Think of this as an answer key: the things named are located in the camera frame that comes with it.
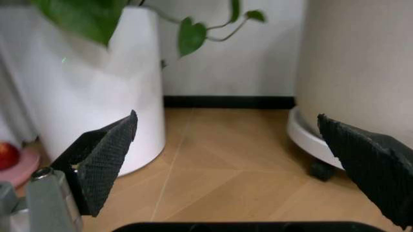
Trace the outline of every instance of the heart-shaped leaf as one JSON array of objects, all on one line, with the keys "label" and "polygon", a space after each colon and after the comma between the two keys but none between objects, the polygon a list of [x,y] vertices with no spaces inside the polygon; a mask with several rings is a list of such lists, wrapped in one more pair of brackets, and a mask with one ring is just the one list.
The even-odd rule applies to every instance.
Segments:
[{"label": "heart-shaped leaf", "polygon": [[241,5],[239,0],[231,0],[231,18],[230,18],[230,23],[236,22],[236,20],[239,18],[239,12],[241,11]]},{"label": "heart-shaped leaf", "polygon": [[266,17],[264,16],[264,13],[262,13],[259,10],[247,11],[245,13],[245,17],[247,17],[247,19],[257,20],[257,21],[262,22],[262,23],[264,23],[266,21]]},{"label": "heart-shaped leaf", "polygon": [[128,0],[31,0],[60,28],[108,46]]},{"label": "heart-shaped leaf", "polygon": [[186,56],[202,46],[207,37],[207,28],[202,23],[192,24],[186,17],[181,21],[178,33],[178,48],[181,57]]}]

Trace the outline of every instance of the black baseboard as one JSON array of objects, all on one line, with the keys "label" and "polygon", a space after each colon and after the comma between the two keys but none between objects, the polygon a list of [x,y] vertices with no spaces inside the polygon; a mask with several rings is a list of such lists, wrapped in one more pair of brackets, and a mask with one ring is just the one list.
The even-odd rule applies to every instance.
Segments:
[{"label": "black baseboard", "polygon": [[171,108],[291,109],[294,97],[254,96],[164,96],[164,106]]}]

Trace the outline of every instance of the screw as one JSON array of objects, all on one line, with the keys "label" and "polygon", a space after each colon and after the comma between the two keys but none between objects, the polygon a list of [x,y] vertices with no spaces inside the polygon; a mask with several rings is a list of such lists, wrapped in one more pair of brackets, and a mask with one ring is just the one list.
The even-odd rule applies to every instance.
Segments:
[{"label": "screw", "polygon": [[36,181],[53,174],[53,168],[45,167],[38,169],[31,175],[31,180]]}]

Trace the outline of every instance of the textured rubber pad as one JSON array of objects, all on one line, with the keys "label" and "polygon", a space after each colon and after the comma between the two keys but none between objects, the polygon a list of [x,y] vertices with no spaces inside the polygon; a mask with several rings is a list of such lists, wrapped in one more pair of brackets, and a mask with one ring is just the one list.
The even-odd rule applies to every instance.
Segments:
[{"label": "textured rubber pad", "polygon": [[136,112],[104,128],[83,133],[51,165],[66,179],[82,215],[96,217],[134,140]]},{"label": "textured rubber pad", "polygon": [[347,175],[396,225],[413,225],[413,150],[391,136],[318,116],[320,133]]}]

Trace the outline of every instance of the light wood floor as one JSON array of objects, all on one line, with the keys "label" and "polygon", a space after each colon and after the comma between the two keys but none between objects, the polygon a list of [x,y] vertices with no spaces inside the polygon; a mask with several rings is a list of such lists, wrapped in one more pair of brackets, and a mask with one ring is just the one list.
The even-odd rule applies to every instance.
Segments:
[{"label": "light wood floor", "polygon": [[87,232],[148,221],[349,220],[401,231],[339,172],[307,175],[312,158],[289,140],[288,111],[167,109],[167,144],[118,178]]}]

